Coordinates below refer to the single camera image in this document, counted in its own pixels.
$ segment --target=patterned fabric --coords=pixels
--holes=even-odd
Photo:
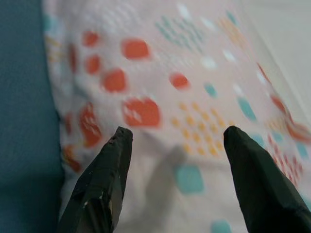
[[[311,197],[311,135],[257,64],[231,0],[45,0],[67,179],[134,133],[116,232],[246,232],[223,147],[237,125]]]

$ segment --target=white wall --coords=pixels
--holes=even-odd
[[[293,117],[311,126],[311,0],[242,1],[285,77],[269,77],[275,89]]]

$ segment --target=pillow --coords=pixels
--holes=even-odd
[[[62,209],[118,126],[134,141],[116,232],[246,232],[223,147],[229,125],[311,196],[311,135],[275,93],[237,6],[45,0],[66,171]]]

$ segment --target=white dot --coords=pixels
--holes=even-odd
[[[202,58],[201,63],[206,69],[216,69],[217,68],[216,62],[211,57]]]
[[[204,24],[208,29],[210,29],[212,32],[217,31],[216,26],[215,26],[211,21],[209,21],[208,19],[202,17],[202,18],[201,18],[201,21],[202,21],[203,24]]]
[[[234,85],[233,85],[233,89],[234,89],[234,91],[235,91],[235,93],[236,93],[237,95],[239,95],[239,96],[244,96],[244,93],[243,93],[243,91],[242,91],[242,89],[240,88],[239,85],[234,84]]]
[[[266,78],[262,75],[262,73],[259,70],[257,70],[257,77],[259,78],[259,80],[262,84],[264,84],[264,85],[267,84]]]
[[[224,54],[225,58],[227,59],[227,61],[236,62],[235,57],[233,56],[233,54],[230,51],[223,50],[223,54]]]
[[[178,3],[177,8],[182,18],[191,20],[191,15],[188,11],[188,8],[184,4]]]

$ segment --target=blue cushion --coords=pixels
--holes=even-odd
[[[53,233],[63,182],[40,0],[0,1],[0,232]]]

